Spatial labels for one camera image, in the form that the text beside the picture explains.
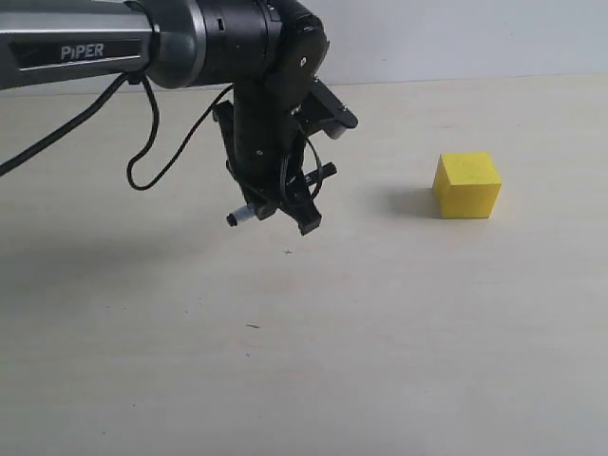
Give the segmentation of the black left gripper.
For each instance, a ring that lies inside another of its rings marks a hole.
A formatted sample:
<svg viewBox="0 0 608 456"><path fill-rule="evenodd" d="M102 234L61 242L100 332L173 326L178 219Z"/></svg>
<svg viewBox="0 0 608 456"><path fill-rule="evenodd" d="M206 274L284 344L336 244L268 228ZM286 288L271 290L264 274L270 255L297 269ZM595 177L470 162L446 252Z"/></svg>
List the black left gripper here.
<svg viewBox="0 0 608 456"><path fill-rule="evenodd" d="M232 83L233 101L214 109L226 147L226 168L244 205L255 206L252 219L265 220L281 209L301 236L322 220L302 170L308 136L292 114L313 82L314 75L306 71L239 75Z"/></svg>

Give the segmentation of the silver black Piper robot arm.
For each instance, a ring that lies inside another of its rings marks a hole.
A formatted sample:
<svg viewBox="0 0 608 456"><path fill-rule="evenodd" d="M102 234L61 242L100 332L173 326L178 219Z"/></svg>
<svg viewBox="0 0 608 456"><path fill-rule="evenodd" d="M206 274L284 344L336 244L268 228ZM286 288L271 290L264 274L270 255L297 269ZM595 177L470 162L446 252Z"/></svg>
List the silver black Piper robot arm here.
<svg viewBox="0 0 608 456"><path fill-rule="evenodd" d="M112 77L85 111L15 157L8 173L83 124L124 84L177 89L220 85L232 102L208 107L246 207L282 211L302 234L321 221L323 168L305 173L309 135L296 111L313 93L329 42L322 21L296 1L5 1L4 89Z"/></svg>

